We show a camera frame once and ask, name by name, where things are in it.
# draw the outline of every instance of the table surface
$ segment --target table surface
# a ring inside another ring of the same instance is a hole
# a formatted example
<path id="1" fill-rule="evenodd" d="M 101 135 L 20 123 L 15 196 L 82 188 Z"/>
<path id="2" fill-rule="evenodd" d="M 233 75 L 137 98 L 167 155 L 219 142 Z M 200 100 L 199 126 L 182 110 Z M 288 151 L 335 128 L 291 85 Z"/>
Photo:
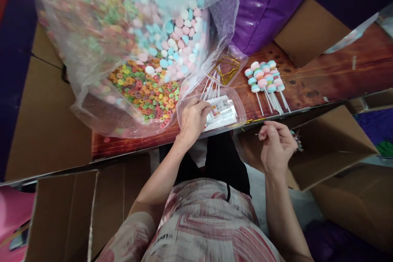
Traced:
<path id="1" fill-rule="evenodd" d="M 244 68 L 254 61 L 275 60 L 285 84 L 283 92 L 291 111 L 319 106 L 328 102 L 346 100 L 393 87 L 393 40 L 377 24 L 371 25 L 363 37 L 353 44 L 331 54 L 324 54 L 303 68 L 298 68 L 274 43 L 249 57 Z M 257 97 L 251 92 L 243 72 L 232 82 L 243 101 L 247 120 L 277 116 L 270 113 L 264 94 Z M 137 139 L 108 138 L 93 133 L 93 161 L 112 158 L 173 142 L 180 129 L 175 120 L 167 130 L 157 136 Z"/>

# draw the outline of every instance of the forearm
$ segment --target forearm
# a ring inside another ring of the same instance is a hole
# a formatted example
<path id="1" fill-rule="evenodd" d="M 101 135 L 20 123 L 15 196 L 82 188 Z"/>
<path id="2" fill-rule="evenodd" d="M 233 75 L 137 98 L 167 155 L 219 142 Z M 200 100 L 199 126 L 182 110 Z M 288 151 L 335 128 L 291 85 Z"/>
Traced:
<path id="1" fill-rule="evenodd" d="M 271 241 L 286 261 L 312 261 L 285 177 L 266 176 L 266 216 Z"/>
<path id="2" fill-rule="evenodd" d="M 147 211 L 155 221 L 159 221 L 175 183 L 180 162 L 187 150 L 188 147 L 180 138 L 176 138 L 167 156 L 143 186 L 129 215 L 138 211 Z"/>

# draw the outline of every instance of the left hand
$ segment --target left hand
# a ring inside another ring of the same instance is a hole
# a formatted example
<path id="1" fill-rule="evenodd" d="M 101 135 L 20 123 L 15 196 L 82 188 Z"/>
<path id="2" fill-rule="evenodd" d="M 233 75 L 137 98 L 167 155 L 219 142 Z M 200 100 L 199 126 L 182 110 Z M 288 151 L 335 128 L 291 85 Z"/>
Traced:
<path id="1" fill-rule="evenodd" d="M 205 128 L 206 118 L 211 110 L 210 103 L 197 98 L 192 99 L 183 110 L 181 131 L 176 139 L 188 149 L 191 148 Z"/>

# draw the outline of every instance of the patterned shirt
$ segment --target patterned shirt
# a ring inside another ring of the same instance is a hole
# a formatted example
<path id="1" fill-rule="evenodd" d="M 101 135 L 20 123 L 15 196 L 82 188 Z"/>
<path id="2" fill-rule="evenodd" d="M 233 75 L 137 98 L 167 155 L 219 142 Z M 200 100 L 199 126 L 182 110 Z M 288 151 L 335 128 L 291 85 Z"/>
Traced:
<path id="1" fill-rule="evenodd" d="M 98 262 L 283 261 L 258 226 L 251 197 L 208 178 L 176 185 L 158 230 L 146 212 L 130 215 Z"/>

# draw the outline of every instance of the clear plastic bag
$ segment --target clear plastic bag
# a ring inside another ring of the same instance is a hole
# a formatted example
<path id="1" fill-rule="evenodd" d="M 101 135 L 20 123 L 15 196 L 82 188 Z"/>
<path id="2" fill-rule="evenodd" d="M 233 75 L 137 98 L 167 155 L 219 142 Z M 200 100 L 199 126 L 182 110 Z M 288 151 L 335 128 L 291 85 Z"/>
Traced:
<path id="1" fill-rule="evenodd" d="M 182 81 L 206 75 L 233 36 L 238 6 L 239 0 L 36 0 L 38 19 L 67 66 L 72 110 L 100 134 L 125 138 L 156 135 L 170 124 Z"/>

